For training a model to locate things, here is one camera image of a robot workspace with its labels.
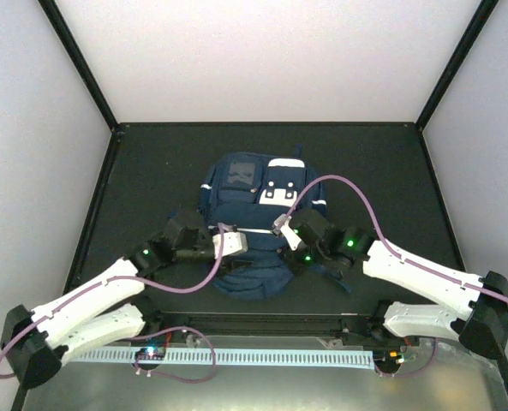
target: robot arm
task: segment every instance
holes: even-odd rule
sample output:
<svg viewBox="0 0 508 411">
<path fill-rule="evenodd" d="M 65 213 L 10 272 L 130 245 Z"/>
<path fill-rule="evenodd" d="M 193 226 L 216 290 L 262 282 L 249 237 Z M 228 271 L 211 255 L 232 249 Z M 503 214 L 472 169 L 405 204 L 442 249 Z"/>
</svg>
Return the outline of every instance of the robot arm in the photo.
<svg viewBox="0 0 508 411">
<path fill-rule="evenodd" d="M 160 322 L 152 303 L 146 297 L 137 296 L 145 284 L 134 280 L 135 277 L 149 278 L 168 265 L 210 262 L 221 251 L 225 257 L 247 249 L 243 233 L 212 236 L 199 214 L 180 213 L 160 233 L 79 288 L 31 311 L 23 305 L 10 310 L 1 348 L 26 327 L 44 319 L 6 354 L 21 386 L 37 387 L 76 356 L 107 343 L 136 337 L 146 331 L 147 325 Z M 130 303 L 100 315 L 130 297 Z"/>
<path fill-rule="evenodd" d="M 362 263 L 364 274 L 435 302 L 405 305 L 380 301 L 373 322 L 390 335 L 448 338 L 490 359 L 503 355 L 508 340 L 508 305 L 463 286 L 481 284 L 508 297 L 508 282 L 500 274 L 490 271 L 480 277 L 452 270 L 387 242 L 399 259 L 382 241 L 361 229 L 339 229 L 310 209 L 300 210 L 294 217 L 281 216 L 275 222 L 275 234 L 283 235 L 290 244 L 284 258 L 296 273 L 313 263 L 338 262 L 342 273 Z"/>
</svg>

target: white wall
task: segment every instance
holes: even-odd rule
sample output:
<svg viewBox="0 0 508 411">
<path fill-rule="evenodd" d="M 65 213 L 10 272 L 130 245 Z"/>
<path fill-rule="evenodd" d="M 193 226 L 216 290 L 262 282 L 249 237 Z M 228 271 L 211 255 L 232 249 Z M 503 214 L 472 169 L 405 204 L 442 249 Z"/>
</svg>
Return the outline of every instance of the white wall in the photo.
<svg viewBox="0 0 508 411">
<path fill-rule="evenodd" d="M 57 0 L 120 122 L 415 121 L 480 0 Z"/>
<path fill-rule="evenodd" d="M 508 277 L 508 1 L 494 10 L 425 135 L 468 269 Z"/>
<path fill-rule="evenodd" d="M 0 1 L 0 334 L 61 294 L 109 137 L 38 3 Z M 16 387 L 0 381 L 0 410 Z"/>
</svg>

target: pink cable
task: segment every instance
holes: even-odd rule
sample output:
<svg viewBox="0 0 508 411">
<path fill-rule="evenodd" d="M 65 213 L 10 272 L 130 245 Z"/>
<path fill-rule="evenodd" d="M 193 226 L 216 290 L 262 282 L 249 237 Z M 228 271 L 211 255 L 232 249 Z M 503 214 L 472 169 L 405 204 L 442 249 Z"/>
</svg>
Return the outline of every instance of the pink cable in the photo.
<svg viewBox="0 0 508 411">
<path fill-rule="evenodd" d="M 133 340 L 133 341 L 147 340 L 149 338 L 162 336 L 163 334 L 167 334 L 169 332 L 182 331 L 182 330 L 191 331 L 194 334 L 196 334 L 197 336 L 199 336 L 200 338 L 202 338 L 204 341 L 206 341 L 206 344 L 208 345 L 208 348 L 210 349 L 210 352 L 212 353 L 212 366 L 210 367 L 210 372 L 208 373 L 208 375 L 206 375 L 205 377 L 202 377 L 202 378 L 189 379 L 189 378 L 178 377 L 177 375 L 168 374 L 166 372 L 161 372 L 161 371 L 150 371 L 150 373 L 159 375 L 160 377 L 166 377 L 169 379 L 173 379 L 174 381 L 179 381 L 180 383 L 185 383 L 185 384 L 200 384 L 200 383 L 205 383 L 206 381 L 211 380 L 212 378 L 214 378 L 216 376 L 216 372 L 218 370 L 216 367 L 216 351 L 213 348 L 213 345 L 210 342 L 210 340 L 208 340 L 208 338 L 204 334 L 202 334 L 200 331 L 198 331 L 194 328 L 186 327 L 184 325 L 182 325 L 180 327 L 171 327 L 171 328 L 167 328 L 165 330 L 161 330 L 161 331 L 149 334 L 148 336 L 139 336 L 139 337 L 129 338 L 129 340 Z M 138 372 L 145 371 L 145 370 L 141 370 L 141 368 L 138 365 L 138 361 L 135 362 L 134 367 Z"/>
<path fill-rule="evenodd" d="M 219 228 L 219 234 L 221 235 L 221 243 L 219 244 L 219 252 L 218 252 L 218 257 L 216 258 L 216 262 L 213 265 L 213 267 L 210 270 L 210 272 L 208 273 L 208 275 L 206 276 L 206 278 L 204 280 L 202 280 L 200 283 L 196 284 L 194 287 L 189 287 L 188 289 L 175 289 L 173 287 L 168 287 L 166 285 L 155 283 L 154 281 L 147 280 L 145 278 L 139 278 L 139 277 L 134 277 L 134 276 L 114 276 L 114 277 L 109 278 L 107 280 L 107 283 L 110 283 L 110 282 L 113 282 L 113 281 L 116 281 L 116 280 L 135 280 L 135 281 L 139 281 L 140 283 L 144 283 L 146 285 L 150 285 L 151 287 L 154 287 L 155 289 L 161 289 L 161 290 L 167 291 L 169 293 L 174 293 L 174 294 L 190 294 L 190 293 L 194 293 L 195 291 L 198 291 L 202 287 L 206 286 L 212 280 L 212 278 L 214 278 L 214 276 L 218 272 L 219 266 L 221 265 L 221 260 L 223 259 L 223 250 L 224 250 L 224 226 L 222 224 L 218 224 L 218 228 Z M 78 292 L 76 295 L 73 295 L 68 300 L 62 302 L 59 306 L 55 307 L 52 310 L 52 313 L 55 314 L 55 313 L 60 312 L 67 305 L 69 305 L 71 302 L 75 301 L 77 298 L 80 298 L 85 293 L 88 293 L 91 290 L 96 289 L 97 287 L 99 287 L 101 285 L 103 285 L 103 283 L 100 281 L 99 283 L 94 283 L 94 284 L 90 285 L 89 287 L 86 287 L 82 291 Z M 23 331 L 19 332 L 14 338 L 12 338 L 9 341 L 9 343 L 6 344 L 6 346 L 4 346 L 4 348 L 0 352 L 0 363 L 3 361 L 4 357 L 6 356 L 6 354 L 26 334 L 31 332 L 35 327 L 37 327 L 39 324 L 43 323 L 47 319 L 48 319 L 48 317 L 46 317 L 46 316 L 38 319 L 34 323 L 28 325 Z M 199 336 L 203 337 L 204 339 L 206 339 L 206 337 L 204 337 L 204 335 L 202 333 L 200 333 L 200 331 L 197 331 L 197 330 L 194 330 L 194 329 L 191 329 L 191 331 L 195 332 L 197 335 L 199 335 Z M 0 373 L 0 379 L 12 378 L 14 376 L 15 376 L 15 374 L 13 374 L 13 373 L 10 373 L 10 374 L 1 374 Z"/>
<path fill-rule="evenodd" d="M 389 374 L 386 372 L 382 372 L 380 368 L 375 364 L 374 361 L 374 368 L 375 371 L 381 376 L 381 377 L 391 377 L 391 378 L 406 378 L 406 377 L 414 377 L 415 375 L 418 375 L 425 371 L 427 368 L 429 368 L 434 361 L 436 360 L 436 356 L 439 352 L 439 342 L 437 338 L 434 338 L 434 347 L 433 352 L 431 353 L 431 358 L 427 361 L 427 364 L 419 368 L 418 370 L 412 371 L 412 372 L 406 372 L 405 374 Z"/>
<path fill-rule="evenodd" d="M 372 207 L 372 205 L 368 201 L 368 198 L 366 197 L 366 195 L 361 191 L 361 189 L 358 188 L 358 186 L 356 186 L 355 183 L 353 183 L 351 180 L 349 180 L 348 178 L 345 178 L 343 176 L 336 176 L 336 175 L 330 174 L 330 175 L 321 176 L 321 177 L 318 177 L 318 178 L 315 178 L 314 180 L 312 180 L 300 192 L 300 194 L 297 196 L 296 202 L 292 205 L 292 207 L 290 207 L 290 209 L 286 213 L 286 217 L 289 217 L 291 215 L 291 213 L 294 212 L 294 210 L 296 209 L 297 205 L 299 204 L 299 202 L 302 200 L 303 196 L 307 193 L 307 191 L 309 189 L 311 189 L 314 185 L 318 184 L 319 182 L 323 182 L 324 180 L 337 180 L 339 182 L 344 182 L 349 187 L 351 187 L 353 190 L 355 190 L 355 193 L 358 194 L 358 196 L 362 200 L 362 203 L 364 203 L 364 206 L 368 210 L 370 218 L 372 219 L 372 223 L 374 224 L 374 227 L 375 227 L 375 232 L 377 233 L 377 236 L 381 240 L 381 243 L 385 246 L 385 248 L 387 250 L 389 250 L 389 253 L 391 253 L 392 255 L 394 255 L 398 259 L 402 259 L 402 255 L 400 253 L 398 253 L 396 250 L 394 250 L 389 245 L 389 243 L 387 242 L 386 238 L 383 236 L 383 231 L 381 230 L 380 223 L 378 222 L 377 217 L 375 216 L 374 208 Z M 495 298 L 497 300 L 501 300 L 501 301 L 503 301 L 503 302 L 508 304 L 508 297 L 505 297 L 504 295 L 496 293 L 496 292 L 494 292 L 492 290 L 484 289 L 482 287 L 478 287 L 476 285 L 472 285 L 472 284 L 468 284 L 468 283 L 461 283 L 461 281 L 457 280 L 456 278 L 447 276 L 446 274 L 443 274 L 443 273 L 441 273 L 439 271 L 433 270 L 432 268 L 426 267 L 425 265 L 419 264 L 419 263 L 417 263 L 417 262 L 415 262 L 415 261 L 413 261 L 411 259 L 405 259 L 404 262 L 407 263 L 407 264 L 413 265 L 414 267 L 420 268 L 420 269 L 422 269 L 422 270 L 424 270 L 426 272 L 434 274 L 437 277 L 444 278 L 447 281 L 450 281 L 452 283 L 455 283 L 457 285 L 465 287 L 466 289 L 474 289 L 474 290 L 476 290 L 476 291 L 478 291 L 478 292 L 480 292 L 482 294 L 489 295 L 489 296 L 491 296 L 491 297 L 493 297 L 493 298 Z"/>
</svg>

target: white perforated rail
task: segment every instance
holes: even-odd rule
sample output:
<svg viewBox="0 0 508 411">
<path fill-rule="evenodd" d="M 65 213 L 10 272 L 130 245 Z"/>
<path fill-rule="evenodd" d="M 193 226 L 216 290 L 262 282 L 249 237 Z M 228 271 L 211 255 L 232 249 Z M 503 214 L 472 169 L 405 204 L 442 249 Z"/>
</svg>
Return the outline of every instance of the white perforated rail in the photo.
<svg viewBox="0 0 508 411">
<path fill-rule="evenodd" d="M 102 347 L 87 352 L 73 362 L 123 363 L 134 362 L 138 347 Z M 210 365 L 208 348 L 168 348 L 163 360 L 141 360 L 144 364 Z M 321 366 L 362 368 L 372 370 L 371 351 L 330 351 L 298 349 L 235 349 L 216 348 L 220 366 Z"/>
</svg>

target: backpack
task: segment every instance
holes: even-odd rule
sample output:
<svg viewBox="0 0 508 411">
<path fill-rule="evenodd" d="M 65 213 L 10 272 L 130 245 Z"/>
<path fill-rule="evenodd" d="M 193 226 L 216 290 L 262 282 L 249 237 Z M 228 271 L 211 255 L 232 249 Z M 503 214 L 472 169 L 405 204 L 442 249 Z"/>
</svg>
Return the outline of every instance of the backpack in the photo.
<svg viewBox="0 0 508 411">
<path fill-rule="evenodd" d="M 209 229 L 218 223 L 237 227 L 248 241 L 246 253 L 229 257 L 213 285 L 242 300 L 263 300 L 280 293 L 294 277 L 280 258 L 287 242 L 272 233 L 274 221 L 285 214 L 299 193 L 317 178 L 299 158 L 279 158 L 252 152 L 233 152 L 208 171 L 200 186 L 199 212 Z M 326 215 L 321 184 L 312 187 L 297 210 L 313 208 Z"/>
</svg>

